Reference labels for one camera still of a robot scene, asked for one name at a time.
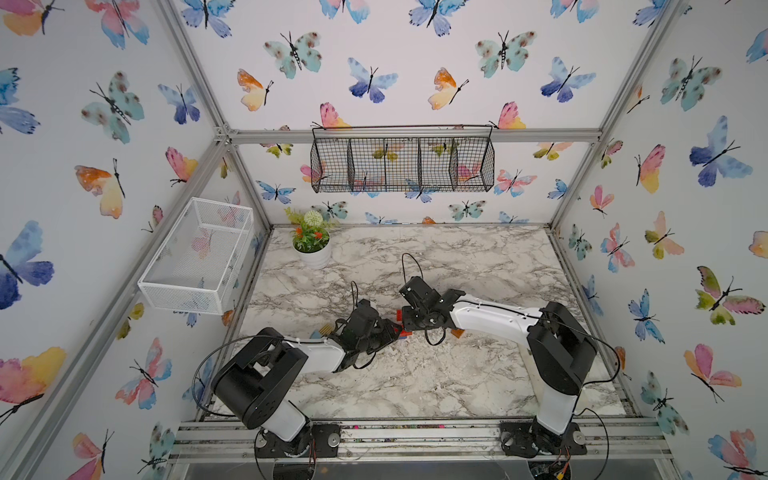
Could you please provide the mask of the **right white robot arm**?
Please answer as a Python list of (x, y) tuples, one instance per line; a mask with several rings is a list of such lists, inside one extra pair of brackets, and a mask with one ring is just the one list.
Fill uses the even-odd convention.
[(526, 347), (544, 384), (535, 424), (552, 435), (566, 432), (598, 348), (564, 305), (550, 302), (536, 310), (456, 289), (440, 294), (418, 276), (399, 293), (407, 302), (400, 310), (407, 331), (480, 332)]

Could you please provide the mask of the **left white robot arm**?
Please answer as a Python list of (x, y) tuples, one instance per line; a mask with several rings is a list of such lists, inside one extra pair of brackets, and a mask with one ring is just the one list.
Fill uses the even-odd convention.
[(309, 418), (286, 399), (294, 382), (306, 374), (343, 372), (361, 355), (374, 358), (402, 332), (400, 323), (381, 317), (367, 300), (318, 339), (290, 339), (266, 327), (214, 375), (211, 392), (247, 428), (262, 427), (294, 443), (311, 431)]

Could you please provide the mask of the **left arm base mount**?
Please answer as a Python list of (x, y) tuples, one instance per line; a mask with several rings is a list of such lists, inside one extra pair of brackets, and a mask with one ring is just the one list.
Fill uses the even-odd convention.
[(255, 438), (255, 457), (261, 459), (336, 458), (341, 428), (335, 423), (310, 423), (286, 441), (262, 428)]

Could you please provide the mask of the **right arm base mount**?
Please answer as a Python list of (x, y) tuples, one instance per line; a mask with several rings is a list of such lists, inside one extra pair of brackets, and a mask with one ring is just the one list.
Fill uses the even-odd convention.
[(531, 459), (537, 455), (587, 454), (585, 436), (575, 422), (570, 422), (562, 434), (553, 433), (536, 419), (502, 422), (499, 428), (500, 447), (506, 456)]

